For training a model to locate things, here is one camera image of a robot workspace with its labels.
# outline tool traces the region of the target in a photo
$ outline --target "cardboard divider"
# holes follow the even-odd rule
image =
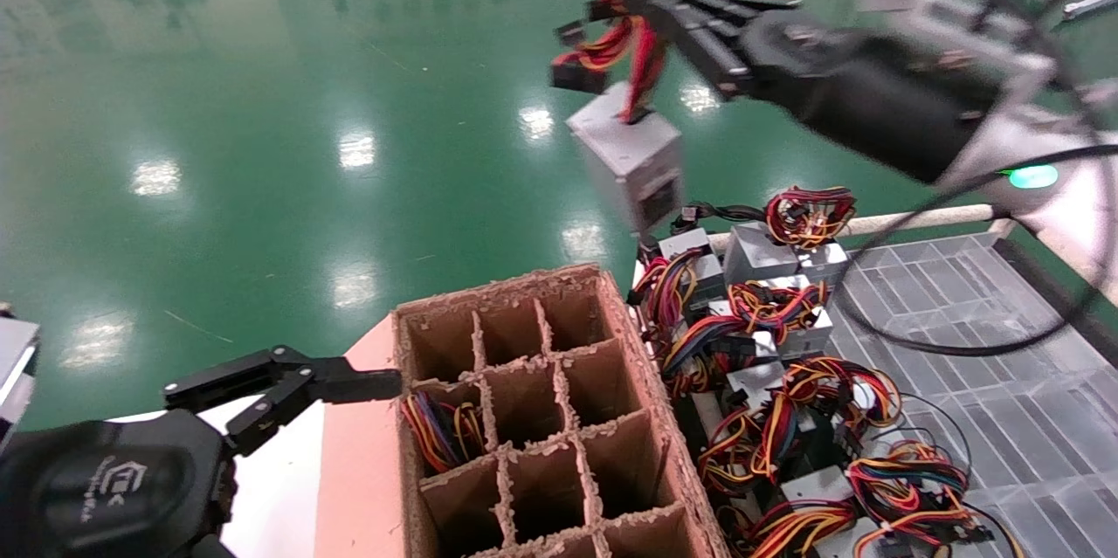
[[[477,408],[477,422],[479,422],[479,424],[480,424],[480,426],[482,428],[482,447],[483,447],[483,451],[482,451],[481,454],[483,455],[485,452],[491,451],[491,447],[489,447],[487,438],[485,437],[485,432],[486,432],[486,429],[485,429],[485,417],[484,417],[484,410],[482,409],[482,400],[481,400],[482,399],[482,391],[481,391],[480,385],[483,385],[483,384],[484,382],[477,382],[477,384],[442,384],[442,382],[438,382],[438,381],[427,381],[427,382],[424,382],[424,384],[419,384],[418,386],[416,386],[415,388],[413,388],[410,391],[411,393],[416,393],[416,391],[427,393],[427,395],[430,395],[430,399],[434,403],[436,403],[436,404],[447,404],[447,405],[452,405],[452,406],[459,406],[463,403],[472,403],[472,404],[474,404],[474,407]],[[456,436],[455,436],[455,433],[454,433],[454,422],[453,422],[454,420],[454,415],[453,415],[452,412],[446,410],[445,417],[446,417],[446,425],[445,425],[445,427],[447,428],[446,436],[448,438],[451,438],[451,446],[454,448],[454,451],[456,453],[459,453],[461,452],[459,444],[458,444],[458,442],[456,439]],[[413,433],[409,429],[408,434],[411,437],[413,445],[415,446],[416,456],[418,458],[423,460],[423,454],[419,452],[419,445],[418,445],[418,441],[416,439],[415,433]],[[423,476],[424,477],[430,477],[430,476],[434,476],[434,475],[436,475],[435,470],[425,461],[424,464],[423,464]]]
[[[548,550],[547,554],[536,554],[546,558],[599,558],[590,535],[563,540],[562,545]]]
[[[454,382],[474,370],[479,366],[474,346],[475,316],[466,306],[437,314],[401,314],[399,354],[406,378]]]
[[[556,443],[509,456],[512,521],[517,542],[528,542],[586,523],[585,495],[572,443]]]
[[[490,457],[446,474],[445,481],[420,488],[430,514],[440,558],[459,558],[504,542],[493,509],[500,502],[498,461]]]
[[[542,296],[543,316],[551,329],[551,350],[590,347],[613,334],[598,302],[597,290],[563,290]]]
[[[667,456],[673,453],[671,444],[653,438],[647,415],[618,420],[616,429],[582,439],[582,447],[598,486],[604,518],[675,502],[665,479]]]
[[[606,535],[598,532],[594,535],[594,549],[598,552],[598,558],[613,558],[613,551],[609,551],[609,542],[606,540]]]
[[[555,366],[528,362],[523,368],[485,372],[493,391],[493,426],[498,443],[523,448],[563,431],[556,399]]]
[[[604,530],[613,558],[697,558],[683,508],[627,517]]]
[[[641,409],[618,340],[603,342],[596,351],[576,360],[563,360],[563,375],[571,408],[582,427]]]
[[[534,300],[520,300],[506,308],[485,308],[479,310],[477,318],[486,366],[509,363],[543,351]]]

